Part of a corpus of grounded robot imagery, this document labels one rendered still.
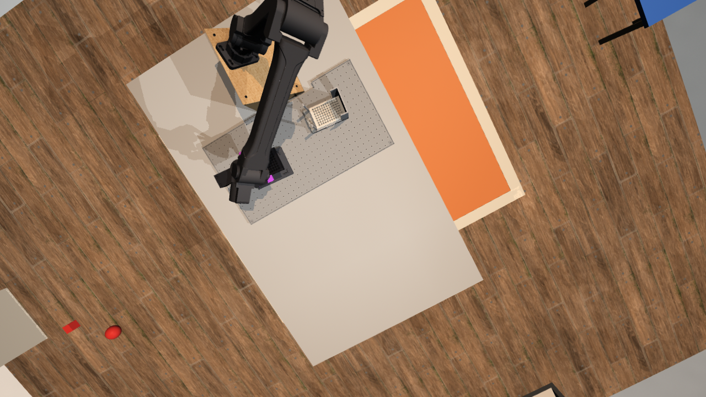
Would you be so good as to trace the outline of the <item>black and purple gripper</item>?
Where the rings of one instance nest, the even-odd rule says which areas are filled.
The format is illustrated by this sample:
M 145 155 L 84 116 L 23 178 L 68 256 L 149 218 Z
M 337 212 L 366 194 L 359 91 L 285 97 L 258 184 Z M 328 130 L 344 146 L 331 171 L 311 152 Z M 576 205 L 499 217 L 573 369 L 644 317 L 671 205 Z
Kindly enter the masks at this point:
M 268 178 L 268 180 L 265 180 L 265 182 L 264 182 L 263 184 L 271 183 L 272 181 L 274 181 L 274 178 L 272 177 L 272 175 L 270 175 L 269 178 Z M 258 188 L 258 187 L 263 186 L 263 184 L 255 184 L 254 187 L 255 187 L 255 188 Z

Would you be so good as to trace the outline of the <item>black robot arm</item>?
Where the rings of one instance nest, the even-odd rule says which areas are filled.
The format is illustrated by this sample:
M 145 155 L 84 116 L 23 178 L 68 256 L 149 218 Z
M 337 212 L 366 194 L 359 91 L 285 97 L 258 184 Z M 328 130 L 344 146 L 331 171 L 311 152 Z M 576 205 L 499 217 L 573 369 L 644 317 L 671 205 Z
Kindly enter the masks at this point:
M 229 201 L 249 204 L 255 184 L 268 180 L 271 147 L 298 71 L 308 56 L 318 60 L 328 30 L 323 0 L 265 0 L 251 15 L 233 15 L 228 41 L 215 47 L 229 69 L 257 63 L 275 43 L 249 139 L 239 160 L 214 175 L 220 188 L 231 184 Z

